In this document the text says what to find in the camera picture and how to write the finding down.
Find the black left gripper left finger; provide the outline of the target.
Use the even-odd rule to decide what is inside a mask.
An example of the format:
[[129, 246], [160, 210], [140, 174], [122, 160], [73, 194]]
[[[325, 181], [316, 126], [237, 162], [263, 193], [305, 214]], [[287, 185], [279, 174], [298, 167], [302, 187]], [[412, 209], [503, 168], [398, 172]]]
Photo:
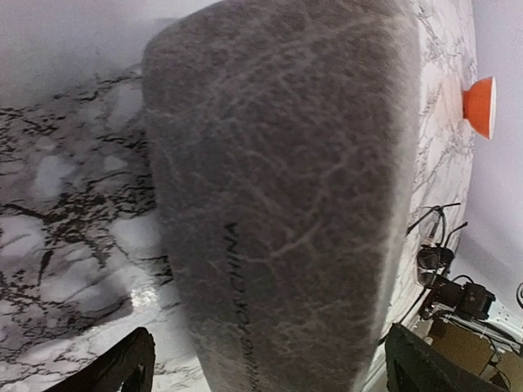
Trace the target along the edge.
[[151, 391], [154, 338], [139, 327], [90, 365], [56, 385], [57, 391]]

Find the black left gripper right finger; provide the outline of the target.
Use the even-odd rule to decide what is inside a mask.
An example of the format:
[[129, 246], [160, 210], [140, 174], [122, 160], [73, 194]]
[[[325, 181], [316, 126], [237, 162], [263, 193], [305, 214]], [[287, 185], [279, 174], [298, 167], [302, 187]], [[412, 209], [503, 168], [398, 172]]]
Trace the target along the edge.
[[393, 392], [492, 392], [502, 388], [458, 367], [399, 323], [385, 341], [387, 389]]

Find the grey marbled glasses case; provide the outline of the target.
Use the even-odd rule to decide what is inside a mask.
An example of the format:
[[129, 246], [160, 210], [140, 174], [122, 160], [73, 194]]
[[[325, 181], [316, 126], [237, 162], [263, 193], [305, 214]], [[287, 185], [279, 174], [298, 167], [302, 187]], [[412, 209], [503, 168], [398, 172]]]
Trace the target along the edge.
[[213, 391], [359, 391], [418, 147], [406, 1], [221, 1], [142, 61], [163, 245]]

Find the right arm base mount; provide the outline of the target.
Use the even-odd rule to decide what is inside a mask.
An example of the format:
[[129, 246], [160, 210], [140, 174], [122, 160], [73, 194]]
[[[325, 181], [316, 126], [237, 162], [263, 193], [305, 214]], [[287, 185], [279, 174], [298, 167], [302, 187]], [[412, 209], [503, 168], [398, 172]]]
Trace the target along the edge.
[[502, 388], [512, 386], [499, 364], [507, 352], [522, 356], [522, 317], [498, 301], [495, 294], [471, 280], [460, 284], [456, 279], [437, 278], [418, 315], [423, 321], [450, 323], [487, 340], [493, 351], [486, 366], [493, 372], [491, 380]]

